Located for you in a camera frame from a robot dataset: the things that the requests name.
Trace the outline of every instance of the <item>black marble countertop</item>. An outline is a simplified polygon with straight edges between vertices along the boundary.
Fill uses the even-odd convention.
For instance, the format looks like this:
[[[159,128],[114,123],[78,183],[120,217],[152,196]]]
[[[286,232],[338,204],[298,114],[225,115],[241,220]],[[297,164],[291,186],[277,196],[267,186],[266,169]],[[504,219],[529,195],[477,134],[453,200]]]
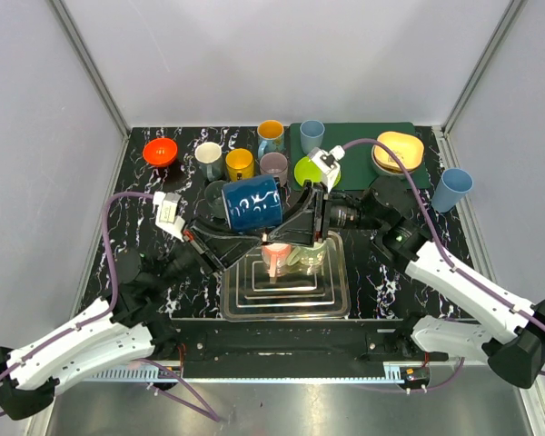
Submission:
[[[428,203],[434,186],[440,179],[443,166],[431,128],[417,127],[416,134],[425,145],[425,163],[432,183],[430,189],[421,190],[422,200]],[[285,135],[285,143],[288,144],[290,141],[288,129]],[[144,146],[156,137],[173,138],[178,144],[178,160],[168,168],[153,168],[142,157]],[[256,129],[134,128],[115,191],[177,192],[182,196],[181,210],[184,219],[190,219],[196,214],[209,216],[209,208],[203,198],[205,181],[193,157],[195,147],[206,141],[221,144],[224,153],[234,148],[248,148],[254,151],[257,145]],[[292,193],[289,187],[283,189],[286,190],[287,203],[292,203],[299,195]],[[440,214],[429,209],[429,213],[443,244],[463,262],[471,264],[456,211]],[[415,214],[415,219],[423,223],[423,217],[419,213]],[[116,202],[109,216],[109,229],[115,254],[127,247],[137,247],[142,253],[162,255],[170,252],[178,243],[155,226],[150,201],[122,199]],[[343,239],[352,299],[349,319],[403,318],[409,312],[461,317],[461,309],[432,288],[380,264],[367,244],[372,237],[371,231],[341,231],[340,234]],[[95,255],[82,308],[97,298],[108,284],[107,265],[103,246],[100,246]],[[165,305],[162,311],[168,312],[173,319],[221,318],[220,291],[220,278],[202,276],[196,281],[183,278],[165,292]]]

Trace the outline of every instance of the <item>metal floor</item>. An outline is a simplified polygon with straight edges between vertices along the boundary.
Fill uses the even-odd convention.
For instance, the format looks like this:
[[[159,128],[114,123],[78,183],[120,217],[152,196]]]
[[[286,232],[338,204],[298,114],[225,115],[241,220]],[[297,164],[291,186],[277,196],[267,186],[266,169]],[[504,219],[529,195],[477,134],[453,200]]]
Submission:
[[[451,373],[433,368],[434,382]],[[352,385],[196,384],[215,423],[145,388],[82,382],[56,400],[49,436],[452,436],[531,435],[518,390],[485,367],[466,367],[428,394],[384,394]],[[176,386],[171,393],[189,401]]]

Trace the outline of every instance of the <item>green cutting board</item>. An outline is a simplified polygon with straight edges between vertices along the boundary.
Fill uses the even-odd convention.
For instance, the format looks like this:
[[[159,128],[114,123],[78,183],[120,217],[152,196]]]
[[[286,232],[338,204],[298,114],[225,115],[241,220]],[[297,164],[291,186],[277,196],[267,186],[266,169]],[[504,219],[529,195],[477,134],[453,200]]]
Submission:
[[[291,172],[301,158],[305,156],[301,148],[301,124],[291,124]],[[345,145],[349,141],[361,138],[376,139],[383,132],[400,132],[415,135],[412,123],[327,123],[323,136],[322,149],[331,150],[335,145]],[[335,189],[344,191],[361,191],[366,189],[377,177],[372,166],[372,145],[360,144],[350,148],[339,161],[342,167],[342,179]],[[418,188],[429,188],[430,177],[424,162],[411,174]],[[301,186],[292,178],[292,188],[300,190]]]

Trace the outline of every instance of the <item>white wall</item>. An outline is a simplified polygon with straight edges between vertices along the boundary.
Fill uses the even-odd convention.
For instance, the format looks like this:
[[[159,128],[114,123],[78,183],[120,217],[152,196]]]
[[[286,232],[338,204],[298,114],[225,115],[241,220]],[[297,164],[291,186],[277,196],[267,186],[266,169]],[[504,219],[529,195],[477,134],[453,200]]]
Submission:
[[[451,139],[499,283],[545,298],[545,0],[528,2]]]
[[[47,2],[0,0],[0,345],[68,320],[120,148]]]
[[[131,125],[448,116],[508,0],[65,0]]]

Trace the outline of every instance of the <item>orange bowl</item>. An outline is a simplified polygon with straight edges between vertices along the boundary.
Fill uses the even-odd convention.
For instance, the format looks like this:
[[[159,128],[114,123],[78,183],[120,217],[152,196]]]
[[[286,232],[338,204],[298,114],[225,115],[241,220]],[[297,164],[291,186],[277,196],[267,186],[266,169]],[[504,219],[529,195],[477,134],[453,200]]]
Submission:
[[[144,148],[144,159],[157,167],[173,164],[178,155],[178,144],[170,138],[157,138],[147,143]]]

